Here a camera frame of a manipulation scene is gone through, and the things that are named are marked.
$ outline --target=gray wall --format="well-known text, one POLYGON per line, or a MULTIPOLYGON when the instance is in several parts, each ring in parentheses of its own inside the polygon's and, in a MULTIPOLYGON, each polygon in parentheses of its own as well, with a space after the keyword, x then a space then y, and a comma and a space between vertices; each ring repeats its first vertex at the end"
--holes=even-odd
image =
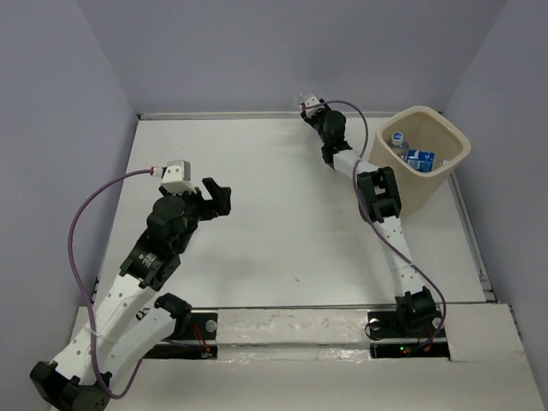
POLYGON ((78 0, 138 112, 442 109, 504 0, 78 0))
POLYGON ((548 404, 548 15, 509 0, 445 114, 472 141, 458 177, 500 300, 514 305, 548 404))
MULTIPOLYGON (((67 342, 80 301, 66 256, 74 212, 125 170, 134 111, 74 0, 0 9, 0 408, 46 409, 28 373, 67 342)), ((116 209, 105 195, 77 230, 91 285, 116 209)))

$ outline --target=robotic arm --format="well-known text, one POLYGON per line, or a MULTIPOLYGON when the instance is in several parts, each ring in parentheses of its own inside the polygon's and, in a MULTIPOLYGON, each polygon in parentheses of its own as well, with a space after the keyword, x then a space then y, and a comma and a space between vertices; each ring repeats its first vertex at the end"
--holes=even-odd
MULTIPOLYGON (((311 94, 301 107, 301 117, 318 132, 323 143, 325 163, 352 179, 354 166, 360 159, 345 140, 344 114, 332 110, 323 99, 311 94)), ((411 259, 403 236, 400 220, 402 202, 392 168, 379 168, 360 160, 356 182, 366 200, 366 212, 372 224, 385 239, 411 259)), ((432 325, 432 321, 440 317, 440 312, 419 273, 386 244, 382 243, 382 247, 394 281, 396 310, 392 313, 369 313, 370 320, 375 318, 378 321, 370 323, 371 337, 380 340, 416 336, 432 325)))
POLYGON ((39 362, 31 380, 40 395, 62 411, 102 411, 110 397, 98 383, 92 363, 92 334, 101 376, 112 386, 157 342, 180 335, 188 326, 191 306, 166 294, 132 329, 135 314, 154 297, 180 265, 179 254, 201 221, 230 213, 230 188, 212 178, 202 180, 211 195, 205 200, 190 183, 190 164, 169 163, 152 170, 162 178, 162 198, 146 219, 146 230, 124 260, 107 296, 95 312, 95 331, 89 321, 51 362, 39 362))

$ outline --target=bottle cap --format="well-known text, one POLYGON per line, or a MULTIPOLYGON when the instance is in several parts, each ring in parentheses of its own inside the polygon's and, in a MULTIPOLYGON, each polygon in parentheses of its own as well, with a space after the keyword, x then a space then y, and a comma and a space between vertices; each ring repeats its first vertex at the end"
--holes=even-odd
POLYGON ((392 144, 395 146, 399 146, 403 143, 403 134, 402 133, 394 133, 392 135, 392 144))

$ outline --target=trash bin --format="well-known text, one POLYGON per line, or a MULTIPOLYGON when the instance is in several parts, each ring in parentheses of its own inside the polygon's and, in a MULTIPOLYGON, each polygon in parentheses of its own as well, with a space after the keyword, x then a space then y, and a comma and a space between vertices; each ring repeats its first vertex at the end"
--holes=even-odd
POLYGON ((409 214, 428 201, 470 149, 470 141, 454 124, 435 110, 417 105, 396 114, 377 130, 369 162, 394 170, 402 214, 409 214), (443 164, 428 173, 412 169, 386 144, 396 132, 403 133, 409 149, 433 152, 435 163, 443 164))

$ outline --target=screw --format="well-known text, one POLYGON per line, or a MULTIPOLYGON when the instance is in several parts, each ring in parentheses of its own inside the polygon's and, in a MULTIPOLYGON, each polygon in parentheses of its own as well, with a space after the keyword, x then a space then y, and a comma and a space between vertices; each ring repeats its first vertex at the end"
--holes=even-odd
POLYGON ((207 322, 205 323, 205 330, 207 332, 215 332, 216 329, 217 329, 217 323, 215 322, 215 320, 213 319, 209 319, 207 320, 207 322))

